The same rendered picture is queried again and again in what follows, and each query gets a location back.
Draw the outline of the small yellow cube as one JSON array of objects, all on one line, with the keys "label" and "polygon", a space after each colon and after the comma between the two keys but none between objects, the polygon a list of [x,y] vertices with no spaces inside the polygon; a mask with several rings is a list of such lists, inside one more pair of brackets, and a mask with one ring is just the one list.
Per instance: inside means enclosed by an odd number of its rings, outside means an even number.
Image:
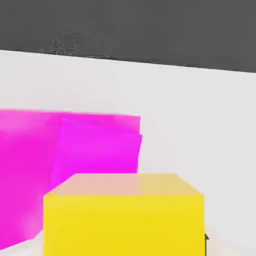
[{"label": "small yellow cube", "polygon": [[77,173],[43,198],[43,256],[205,256],[204,214],[173,173]]}]

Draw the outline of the large magenta box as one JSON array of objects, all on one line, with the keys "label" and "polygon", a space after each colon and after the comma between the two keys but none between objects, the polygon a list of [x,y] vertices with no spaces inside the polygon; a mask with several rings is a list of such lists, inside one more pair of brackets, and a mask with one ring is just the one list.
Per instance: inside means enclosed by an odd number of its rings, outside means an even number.
[{"label": "large magenta box", "polygon": [[0,109],[0,250],[43,228],[43,198],[75,173],[136,173],[140,117]]}]

